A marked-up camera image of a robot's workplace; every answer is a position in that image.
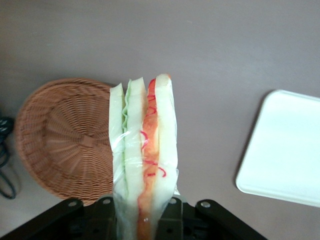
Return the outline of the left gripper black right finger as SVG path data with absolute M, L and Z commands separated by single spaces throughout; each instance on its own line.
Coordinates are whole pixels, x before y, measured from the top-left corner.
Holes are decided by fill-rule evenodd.
M 183 239 L 183 203 L 172 197 L 158 221 L 159 240 Z

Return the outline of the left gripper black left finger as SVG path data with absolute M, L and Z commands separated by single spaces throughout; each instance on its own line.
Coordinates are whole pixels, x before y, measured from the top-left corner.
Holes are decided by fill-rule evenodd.
M 96 226 L 94 227 L 94 235 L 97 240 L 116 240 L 116 212 L 114 199 L 112 196 L 105 196 L 97 203 Z

